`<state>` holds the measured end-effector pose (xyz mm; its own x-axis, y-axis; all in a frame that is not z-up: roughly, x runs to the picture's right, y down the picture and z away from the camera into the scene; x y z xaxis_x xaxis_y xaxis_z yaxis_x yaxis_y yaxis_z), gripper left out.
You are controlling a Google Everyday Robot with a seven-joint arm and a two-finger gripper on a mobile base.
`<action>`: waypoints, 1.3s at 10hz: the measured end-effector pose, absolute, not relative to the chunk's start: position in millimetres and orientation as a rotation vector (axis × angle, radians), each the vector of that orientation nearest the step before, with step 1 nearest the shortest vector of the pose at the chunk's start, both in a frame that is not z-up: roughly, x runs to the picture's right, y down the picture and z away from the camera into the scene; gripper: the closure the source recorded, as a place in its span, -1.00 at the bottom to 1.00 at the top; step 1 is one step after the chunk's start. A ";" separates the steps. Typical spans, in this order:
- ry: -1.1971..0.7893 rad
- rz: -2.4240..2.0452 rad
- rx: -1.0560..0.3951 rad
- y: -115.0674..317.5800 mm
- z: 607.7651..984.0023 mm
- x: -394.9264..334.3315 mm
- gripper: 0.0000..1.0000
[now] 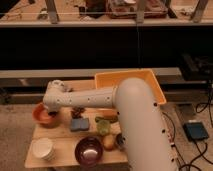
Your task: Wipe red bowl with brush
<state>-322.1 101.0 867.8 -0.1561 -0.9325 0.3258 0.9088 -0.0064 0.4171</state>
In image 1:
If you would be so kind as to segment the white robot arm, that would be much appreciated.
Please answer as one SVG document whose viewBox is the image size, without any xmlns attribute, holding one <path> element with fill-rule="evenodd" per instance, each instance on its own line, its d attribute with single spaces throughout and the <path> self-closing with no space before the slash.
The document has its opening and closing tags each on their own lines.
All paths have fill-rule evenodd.
<svg viewBox="0 0 213 171">
<path fill-rule="evenodd" d="M 61 107 L 115 108 L 130 171 L 178 171 L 157 100 L 140 78 L 124 79 L 118 86 L 66 92 L 52 81 L 43 103 L 49 112 Z"/>
</svg>

